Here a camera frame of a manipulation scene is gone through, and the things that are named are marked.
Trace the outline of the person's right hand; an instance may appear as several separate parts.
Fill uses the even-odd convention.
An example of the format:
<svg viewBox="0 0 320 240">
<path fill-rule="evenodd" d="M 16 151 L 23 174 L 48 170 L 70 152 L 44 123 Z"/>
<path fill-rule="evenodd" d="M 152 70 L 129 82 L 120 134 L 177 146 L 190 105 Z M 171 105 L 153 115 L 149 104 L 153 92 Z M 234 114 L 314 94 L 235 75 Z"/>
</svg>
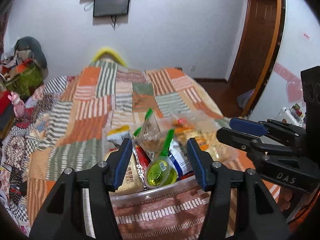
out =
<svg viewBox="0 0 320 240">
<path fill-rule="evenodd" d="M 310 198 L 312 198 L 310 193 L 286 187 L 280 188 L 277 204 L 287 223 L 295 218 L 296 214 L 303 206 L 310 203 Z"/>
</svg>

